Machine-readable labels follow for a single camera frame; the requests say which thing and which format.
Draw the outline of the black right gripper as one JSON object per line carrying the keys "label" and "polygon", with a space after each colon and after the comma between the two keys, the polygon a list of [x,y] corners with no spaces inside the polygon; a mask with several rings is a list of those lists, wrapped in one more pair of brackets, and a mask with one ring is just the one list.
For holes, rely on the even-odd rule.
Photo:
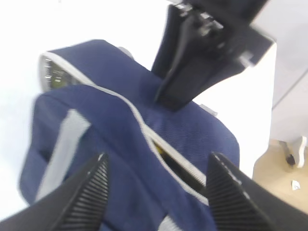
{"label": "black right gripper", "polygon": [[182,0],[169,5],[151,71],[155,100],[177,111],[211,86],[257,65],[274,40],[252,25],[265,0]]}

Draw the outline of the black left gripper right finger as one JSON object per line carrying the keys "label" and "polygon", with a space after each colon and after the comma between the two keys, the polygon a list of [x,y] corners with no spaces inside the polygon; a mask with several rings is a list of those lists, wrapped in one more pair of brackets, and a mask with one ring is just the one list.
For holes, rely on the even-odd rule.
{"label": "black left gripper right finger", "polygon": [[308,216],[269,193],[220,153],[209,156],[206,196],[219,231],[306,231]]}

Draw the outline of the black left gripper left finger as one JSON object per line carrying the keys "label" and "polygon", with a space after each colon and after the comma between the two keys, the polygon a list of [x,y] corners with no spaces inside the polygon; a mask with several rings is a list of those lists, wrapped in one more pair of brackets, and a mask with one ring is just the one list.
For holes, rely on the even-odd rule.
{"label": "black left gripper left finger", "polygon": [[98,231],[108,201],[108,155],[90,159],[61,186],[1,221],[2,231]]}

